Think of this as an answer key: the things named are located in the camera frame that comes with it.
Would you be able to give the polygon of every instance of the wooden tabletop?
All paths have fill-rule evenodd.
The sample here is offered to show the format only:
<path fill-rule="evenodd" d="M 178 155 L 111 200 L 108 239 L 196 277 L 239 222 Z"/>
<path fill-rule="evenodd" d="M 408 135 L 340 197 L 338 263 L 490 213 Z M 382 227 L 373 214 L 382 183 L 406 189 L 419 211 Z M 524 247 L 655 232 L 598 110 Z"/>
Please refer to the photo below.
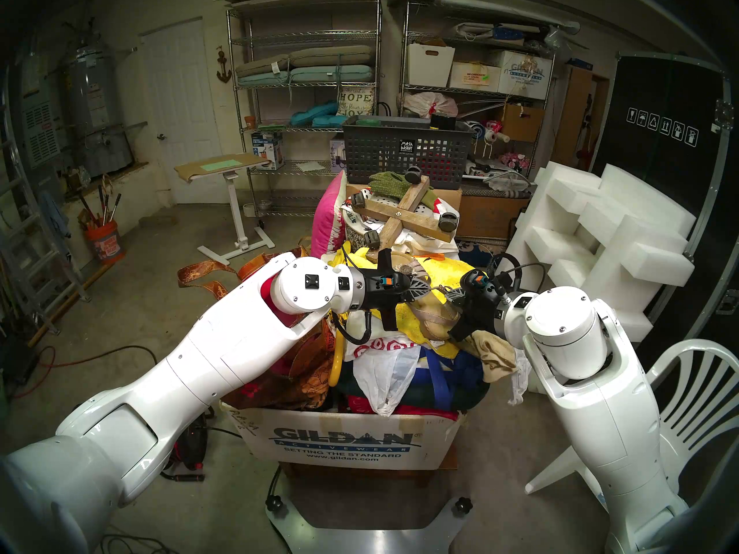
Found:
<path fill-rule="evenodd" d="M 186 165 L 175 166 L 182 180 L 187 182 L 198 177 L 207 176 L 209 174 L 219 174 L 225 171 L 237 171 L 239 169 L 247 169 L 252 166 L 267 164 L 269 159 L 258 157 L 255 154 L 242 152 L 234 154 L 221 154 L 217 157 L 211 157 L 204 160 L 196 160 L 188 162 Z"/>

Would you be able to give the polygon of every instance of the green glove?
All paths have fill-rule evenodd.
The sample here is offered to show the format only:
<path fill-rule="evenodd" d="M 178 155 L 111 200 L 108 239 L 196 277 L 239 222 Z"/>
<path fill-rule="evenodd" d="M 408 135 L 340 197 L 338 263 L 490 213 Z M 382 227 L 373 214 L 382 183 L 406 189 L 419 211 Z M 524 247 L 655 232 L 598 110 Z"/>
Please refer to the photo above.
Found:
<path fill-rule="evenodd" d="M 372 189 L 373 194 L 392 196 L 398 199 L 403 198 L 412 186 L 402 174 L 398 174 L 397 172 L 378 172 L 369 177 L 369 180 L 369 187 Z M 421 204 L 434 210 L 435 201 L 436 194 L 434 194 L 432 188 L 429 188 L 421 199 Z"/>

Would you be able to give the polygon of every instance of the gray mesh basket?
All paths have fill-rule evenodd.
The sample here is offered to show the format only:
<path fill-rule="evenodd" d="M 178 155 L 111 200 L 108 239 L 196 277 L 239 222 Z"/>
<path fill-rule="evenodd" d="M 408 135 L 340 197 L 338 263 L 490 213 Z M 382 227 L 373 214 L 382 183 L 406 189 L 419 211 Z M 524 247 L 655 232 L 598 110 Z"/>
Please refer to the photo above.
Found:
<path fill-rule="evenodd" d="M 379 121 L 379 126 L 362 120 Z M 458 130 L 429 128 L 427 119 L 358 115 L 344 122 L 347 179 L 367 184 L 377 172 L 404 173 L 416 165 L 433 188 L 459 188 L 472 135 L 463 123 Z"/>

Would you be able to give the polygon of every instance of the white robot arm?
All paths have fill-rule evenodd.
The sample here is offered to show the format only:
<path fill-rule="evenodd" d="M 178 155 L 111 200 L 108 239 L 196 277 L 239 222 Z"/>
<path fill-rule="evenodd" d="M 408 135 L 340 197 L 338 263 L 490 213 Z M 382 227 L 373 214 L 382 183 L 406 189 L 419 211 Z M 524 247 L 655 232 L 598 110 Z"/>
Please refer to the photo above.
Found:
<path fill-rule="evenodd" d="M 411 287 L 422 293 L 420 281 L 392 272 L 387 252 L 386 269 L 379 262 L 377 270 L 276 256 L 198 318 L 143 377 L 90 397 L 55 437 L 10 454 L 5 466 L 16 490 L 41 524 L 64 537 L 59 551 L 94 550 L 113 510 L 161 472 L 180 433 L 224 394 L 259 377 L 329 309 L 392 305 L 394 314 Z M 306 315 L 286 327 L 285 314 Z"/>

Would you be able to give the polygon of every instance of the water heater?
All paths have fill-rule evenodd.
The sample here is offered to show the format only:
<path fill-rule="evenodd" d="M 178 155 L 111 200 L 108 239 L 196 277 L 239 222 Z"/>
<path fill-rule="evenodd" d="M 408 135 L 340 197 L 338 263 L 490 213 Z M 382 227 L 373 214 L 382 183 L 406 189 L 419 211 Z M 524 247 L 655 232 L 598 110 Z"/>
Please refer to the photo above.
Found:
<path fill-rule="evenodd" d="M 91 177 L 133 162 L 123 126 L 111 54 L 101 46 L 77 50 L 68 67 L 70 113 L 81 162 Z"/>

